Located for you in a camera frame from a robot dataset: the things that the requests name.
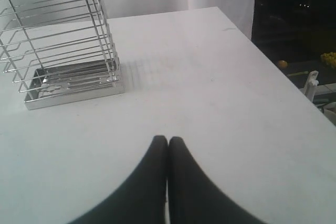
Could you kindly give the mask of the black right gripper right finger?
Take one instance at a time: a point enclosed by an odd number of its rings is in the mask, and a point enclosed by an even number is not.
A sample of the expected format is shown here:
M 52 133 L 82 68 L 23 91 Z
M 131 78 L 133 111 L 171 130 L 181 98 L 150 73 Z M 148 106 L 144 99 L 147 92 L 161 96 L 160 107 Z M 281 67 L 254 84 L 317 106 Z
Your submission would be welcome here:
M 171 223 L 263 223 L 207 177 L 177 136 L 169 142 L 167 183 Z

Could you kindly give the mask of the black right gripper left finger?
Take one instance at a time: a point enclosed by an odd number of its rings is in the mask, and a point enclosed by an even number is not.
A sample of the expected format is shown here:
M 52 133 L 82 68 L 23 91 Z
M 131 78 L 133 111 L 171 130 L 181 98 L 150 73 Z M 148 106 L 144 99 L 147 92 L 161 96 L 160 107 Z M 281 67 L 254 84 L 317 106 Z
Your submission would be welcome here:
M 157 135 L 119 188 L 72 223 L 165 223 L 167 161 L 167 139 Z

